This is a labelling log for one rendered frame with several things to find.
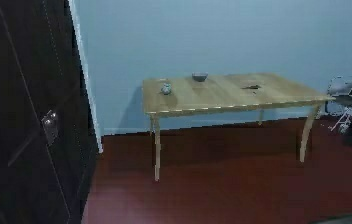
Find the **grey bowl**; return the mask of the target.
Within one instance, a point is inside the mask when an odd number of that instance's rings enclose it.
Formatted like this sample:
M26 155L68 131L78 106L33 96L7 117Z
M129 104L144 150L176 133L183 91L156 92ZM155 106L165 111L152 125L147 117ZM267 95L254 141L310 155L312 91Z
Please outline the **grey bowl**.
M192 74L192 79L197 82L204 82L208 77L207 72L194 72Z

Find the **light wooden table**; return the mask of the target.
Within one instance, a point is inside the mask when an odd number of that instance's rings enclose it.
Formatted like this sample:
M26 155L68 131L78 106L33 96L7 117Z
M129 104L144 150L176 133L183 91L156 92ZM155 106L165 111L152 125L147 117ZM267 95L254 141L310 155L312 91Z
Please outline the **light wooden table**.
M164 83L170 83L169 95L161 93ZM241 89L260 85L257 90ZM168 117L216 114L225 112L305 107L311 111L305 121L299 149L299 160L306 157L309 135L322 105L333 98L309 86L274 73L208 75L204 82L192 77L148 78L142 82L143 111L150 119L150 134L154 137L154 179L160 179L160 120Z

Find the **white metal frame chair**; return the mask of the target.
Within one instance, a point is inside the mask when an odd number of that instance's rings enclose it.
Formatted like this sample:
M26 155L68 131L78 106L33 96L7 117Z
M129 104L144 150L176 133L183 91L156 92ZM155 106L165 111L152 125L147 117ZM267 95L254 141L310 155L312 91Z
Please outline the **white metal frame chair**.
M346 80L346 76L336 76L331 79L327 94L334 97L333 103L339 104L343 107L343 110L339 113L341 117L333 125L329 126L330 131L338 129L341 134L344 134L349 126L351 125L352 118L352 75L350 76L351 81ZM325 103L325 113L331 116L338 116L338 113L330 112L328 105L330 101Z

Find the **dark brown room door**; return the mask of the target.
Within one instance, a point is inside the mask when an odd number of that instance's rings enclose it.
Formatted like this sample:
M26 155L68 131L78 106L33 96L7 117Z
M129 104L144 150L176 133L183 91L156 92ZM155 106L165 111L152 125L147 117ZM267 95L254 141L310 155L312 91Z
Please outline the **dark brown room door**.
M0 224L85 224L98 147L72 10L0 0Z

